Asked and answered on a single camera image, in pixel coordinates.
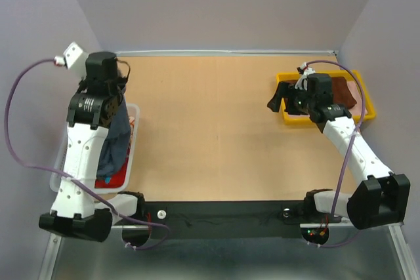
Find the dark blue-grey towel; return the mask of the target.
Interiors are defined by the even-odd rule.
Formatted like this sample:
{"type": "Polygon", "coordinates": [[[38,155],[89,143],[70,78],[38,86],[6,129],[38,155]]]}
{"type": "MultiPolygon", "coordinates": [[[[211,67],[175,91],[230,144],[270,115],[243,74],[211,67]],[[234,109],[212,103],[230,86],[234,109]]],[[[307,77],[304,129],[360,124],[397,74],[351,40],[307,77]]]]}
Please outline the dark blue-grey towel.
{"type": "Polygon", "coordinates": [[[112,119],[108,135],[103,143],[98,169],[97,178],[112,177],[119,172],[125,163],[127,150],[131,138],[131,126],[125,99],[118,107],[117,114],[112,119]]]}

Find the brown towel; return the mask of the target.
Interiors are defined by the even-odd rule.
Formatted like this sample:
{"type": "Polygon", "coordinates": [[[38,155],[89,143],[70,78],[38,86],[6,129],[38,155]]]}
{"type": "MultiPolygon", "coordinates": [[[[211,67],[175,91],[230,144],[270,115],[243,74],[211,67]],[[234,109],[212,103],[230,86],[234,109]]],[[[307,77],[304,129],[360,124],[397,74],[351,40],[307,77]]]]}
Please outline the brown towel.
{"type": "Polygon", "coordinates": [[[348,87],[347,80],[344,77],[332,77],[331,80],[334,102],[352,109],[357,104],[357,101],[348,87]]]}

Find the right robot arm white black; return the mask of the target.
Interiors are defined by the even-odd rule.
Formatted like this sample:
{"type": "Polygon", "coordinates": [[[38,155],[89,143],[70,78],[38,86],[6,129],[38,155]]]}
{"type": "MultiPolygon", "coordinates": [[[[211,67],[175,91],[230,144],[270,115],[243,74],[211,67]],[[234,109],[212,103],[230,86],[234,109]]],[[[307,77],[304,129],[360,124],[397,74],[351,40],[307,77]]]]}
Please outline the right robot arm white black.
{"type": "Polygon", "coordinates": [[[360,134],[349,110],[333,99],[326,73],[303,75],[296,84],[280,81],[267,106],[292,115],[307,115],[343,155],[357,188],[352,194],[312,190],[302,205],[303,216],[317,221],[324,214],[348,218],[358,230],[401,223],[406,214],[410,181],[391,171],[360,134]]]}

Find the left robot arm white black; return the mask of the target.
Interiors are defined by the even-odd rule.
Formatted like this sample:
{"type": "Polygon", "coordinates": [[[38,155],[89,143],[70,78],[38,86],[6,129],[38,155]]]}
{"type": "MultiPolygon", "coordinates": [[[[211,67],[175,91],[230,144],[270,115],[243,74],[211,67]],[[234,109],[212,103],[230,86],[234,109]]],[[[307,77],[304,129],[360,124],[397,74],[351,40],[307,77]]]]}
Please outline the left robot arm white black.
{"type": "Polygon", "coordinates": [[[68,106],[65,175],[50,211],[39,217],[39,227],[62,237],[103,242],[120,220],[142,222],[146,207],[143,194],[130,191],[95,201],[100,152],[123,101],[127,78],[119,73],[112,52],[90,53],[85,70],[68,106]]]}

